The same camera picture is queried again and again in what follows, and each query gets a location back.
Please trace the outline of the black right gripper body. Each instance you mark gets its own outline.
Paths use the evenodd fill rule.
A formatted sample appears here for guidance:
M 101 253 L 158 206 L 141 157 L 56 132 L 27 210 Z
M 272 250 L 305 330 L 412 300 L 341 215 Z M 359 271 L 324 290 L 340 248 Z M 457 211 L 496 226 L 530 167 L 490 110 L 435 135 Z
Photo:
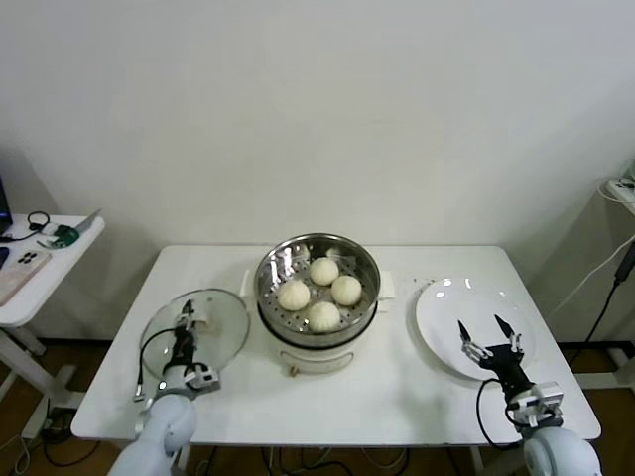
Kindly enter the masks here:
M 510 344 L 494 345 L 486 350 L 488 353 L 479 359 L 478 365 L 498 377 L 506 397 L 516 397 L 532 389 L 534 383 L 521 367 L 523 352 L 514 351 Z

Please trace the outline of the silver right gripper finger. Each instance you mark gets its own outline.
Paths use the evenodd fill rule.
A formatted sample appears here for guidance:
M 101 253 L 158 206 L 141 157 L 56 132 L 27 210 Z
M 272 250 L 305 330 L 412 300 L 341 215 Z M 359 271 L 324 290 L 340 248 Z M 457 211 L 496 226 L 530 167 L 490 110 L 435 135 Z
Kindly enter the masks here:
M 512 326 L 498 314 L 495 314 L 494 317 L 502 333 L 508 339 L 508 343 L 494 346 L 493 353 L 497 356 L 502 356 L 503 354 L 524 356 L 525 351 L 521 345 L 521 334 L 516 333 Z
M 492 352 L 472 341 L 463 323 L 457 322 L 461 339 L 461 351 L 471 361 L 484 361 L 492 357 Z

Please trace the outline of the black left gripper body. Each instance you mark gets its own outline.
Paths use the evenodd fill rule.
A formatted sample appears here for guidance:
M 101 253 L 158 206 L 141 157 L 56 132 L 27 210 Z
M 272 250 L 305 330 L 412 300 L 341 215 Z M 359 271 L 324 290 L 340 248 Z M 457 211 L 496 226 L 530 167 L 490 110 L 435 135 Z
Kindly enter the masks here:
M 195 350 L 195 338 L 190 332 L 176 332 L 172 357 L 168 362 L 168 367 L 189 367 L 193 363 Z

